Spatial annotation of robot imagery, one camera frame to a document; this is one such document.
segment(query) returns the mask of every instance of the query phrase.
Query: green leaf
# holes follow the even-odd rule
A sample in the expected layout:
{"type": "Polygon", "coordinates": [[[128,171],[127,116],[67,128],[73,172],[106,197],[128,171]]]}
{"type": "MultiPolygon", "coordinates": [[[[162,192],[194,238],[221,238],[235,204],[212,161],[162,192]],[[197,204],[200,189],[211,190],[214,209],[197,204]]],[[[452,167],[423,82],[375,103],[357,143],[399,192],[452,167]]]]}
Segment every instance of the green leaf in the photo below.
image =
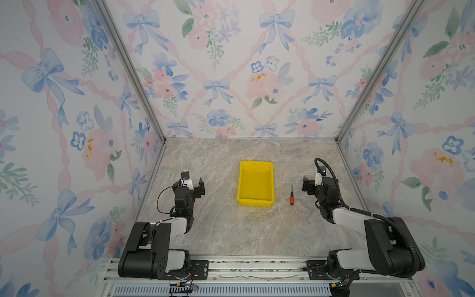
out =
{"type": "Polygon", "coordinates": [[[185,38],[191,32],[191,30],[193,30],[193,28],[195,28],[195,19],[187,19],[181,27],[181,34],[183,35],[183,38],[185,38]]]}
{"type": "Polygon", "coordinates": [[[112,153],[112,154],[111,154],[111,161],[115,161],[115,160],[119,159],[119,158],[120,158],[120,155],[122,154],[122,150],[120,150],[120,151],[115,151],[115,153],[117,154],[117,157],[115,157],[114,154],[112,153]]]}
{"type": "Polygon", "coordinates": [[[432,207],[430,206],[430,203],[432,202],[432,199],[426,199],[426,195],[430,192],[432,192],[432,191],[430,190],[429,187],[422,188],[422,203],[424,203],[424,206],[429,211],[432,211],[432,207]]]}
{"type": "Polygon", "coordinates": [[[190,6],[185,0],[173,0],[173,2],[181,13],[191,15],[190,6]]]}
{"type": "Polygon", "coordinates": [[[114,184],[115,170],[114,170],[114,166],[112,166],[112,164],[110,163],[107,166],[107,175],[109,176],[109,179],[111,180],[112,184],[114,184]]]}
{"type": "Polygon", "coordinates": [[[436,55],[438,53],[440,53],[441,51],[443,51],[450,43],[448,41],[440,41],[439,43],[436,43],[434,44],[433,46],[431,46],[427,52],[425,53],[425,55],[423,56],[423,58],[425,57],[430,57],[432,55],[436,55]]]}
{"type": "Polygon", "coordinates": [[[450,17],[448,17],[447,24],[446,24],[446,35],[452,40],[452,37],[458,30],[458,24],[460,24],[460,15],[458,11],[452,8],[452,12],[450,13],[450,17]]]}
{"type": "Polygon", "coordinates": [[[3,168],[3,172],[7,172],[8,170],[10,170],[10,168],[12,168],[13,165],[14,165],[14,164],[13,164],[12,162],[10,162],[10,163],[8,163],[7,165],[5,165],[5,167],[3,168]]]}
{"type": "Polygon", "coordinates": [[[402,180],[401,183],[403,185],[406,185],[406,186],[412,188],[412,189],[415,189],[415,188],[418,188],[420,186],[420,179],[418,179],[415,176],[408,177],[408,178],[402,180]]]}
{"type": "Polygon", "coordinates": [[[259,105],[261,105],[261,103],[262,103],[262,98],[256,98],[254,102],[252,103],[251,109],[258,107],[259,105]]]}

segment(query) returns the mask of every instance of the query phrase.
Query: white arm segment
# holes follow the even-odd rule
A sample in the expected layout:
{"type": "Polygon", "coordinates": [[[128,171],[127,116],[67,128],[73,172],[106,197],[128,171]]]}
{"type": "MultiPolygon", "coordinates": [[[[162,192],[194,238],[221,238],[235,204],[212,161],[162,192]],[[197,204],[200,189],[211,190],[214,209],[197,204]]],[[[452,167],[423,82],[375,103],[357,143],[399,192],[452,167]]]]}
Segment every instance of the white arm segment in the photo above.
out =
{"type": "MultiPolygon", "coordinates": [[[[339,207],[333,210],[333,221],[335,224],[350,228],[366,238],[364,221],[371,220],[372,217],[360,213],[349,211],[346,208],[339,207]]],[[[364,269],[375,270],[371,264],[367,249],[347,249],[336,253],[340,266],[344,269],[364,269]]]]}
{"type": "Polygon", "coordinates": [[[366,232],[364,229],[364,221],[371,219],[373,218],[365,216],[364,214],[349,211],[344,207],[339,207],[333,210],[333,221],[335,224],[345,226],[358,233],[361,233],[365,238],[366,232]]]}

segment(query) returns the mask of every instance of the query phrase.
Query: screwdriver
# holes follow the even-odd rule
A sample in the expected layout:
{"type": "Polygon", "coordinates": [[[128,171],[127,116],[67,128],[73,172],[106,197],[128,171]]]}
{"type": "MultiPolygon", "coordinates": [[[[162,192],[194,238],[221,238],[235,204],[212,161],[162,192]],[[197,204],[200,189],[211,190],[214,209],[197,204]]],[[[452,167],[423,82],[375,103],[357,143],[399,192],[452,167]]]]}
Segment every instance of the screwdriver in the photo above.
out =
{"type": "Polygon", "coordinates": [[[294,185],[292,185],[292,190],[290,191],[290,205],[294,204],[294,185]]]}

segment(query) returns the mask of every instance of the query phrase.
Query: black mounting plate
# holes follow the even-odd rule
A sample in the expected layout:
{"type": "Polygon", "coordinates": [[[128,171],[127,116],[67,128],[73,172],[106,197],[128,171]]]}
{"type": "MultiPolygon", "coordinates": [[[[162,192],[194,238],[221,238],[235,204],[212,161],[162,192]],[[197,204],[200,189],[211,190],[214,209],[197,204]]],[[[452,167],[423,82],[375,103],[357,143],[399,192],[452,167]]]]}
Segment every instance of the black mounting plate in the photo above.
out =
{"type": "MultiPolygon", "coordinates": [[[[209,261],[207,260],[191,260],[191,269],[195,269],[193,280],[206,280],[208,278],[209,261]]],[[[173,273],[165,273],[160,280],[180,280],[173,273]]]]}
{"type": "MultiPolygon", "coordinates": [[[[307,267],[315,267],[319,265],[325,264],[326,260],[307,260],[305,263],[307,263],[307,267]]],[[[326,272],[321,272],[318,268],[317,269],[312,269],[308,271],[308,277],[310,280],[329,280],[331,279],[328,277],[326,272]]]]}

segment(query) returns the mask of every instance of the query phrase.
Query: robotic arm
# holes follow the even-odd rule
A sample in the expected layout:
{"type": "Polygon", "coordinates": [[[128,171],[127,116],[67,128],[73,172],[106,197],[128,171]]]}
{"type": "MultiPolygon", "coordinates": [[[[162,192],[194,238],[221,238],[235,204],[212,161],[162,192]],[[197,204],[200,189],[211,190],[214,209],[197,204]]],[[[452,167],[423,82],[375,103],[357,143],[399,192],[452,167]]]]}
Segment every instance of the robotic arm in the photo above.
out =
{"type": "Polygon", "coordinates": [[[193,187],[190,172],[183,171],[172,189],[175,206],[170,210],[170,218],[133,225],[119,261],[120,277],[181,280],[190,276],[190,253],[184,249],[169,249],[169,245],[171,238],[191,229],[195,199],[205,195],[205,184],[200,178],[198,187],[193,187]]]}
{"type": "Polygon", "coordinates": [[[320,158],[315,158],[315,165],[315,180],[304,177],[302,191],[315,195],[315,206],[324,219],[359,232],[366,238],[368,248],[332,250],[324,264],[308,263],[304,270],[327,274],[333,279],[344,278],[339,284],[333,284],[333,292],[338,293],[335,296],[346,296],[349,285],[360,272],[409,278],[424,269],[424,258],[403,219],[349,207],[341,197],[338,180],[330,166],[320,158]],[[326,168],[319,166],[318,161],[326,168]],[[326,176],[327,169],[332,177],[326,176]]]}

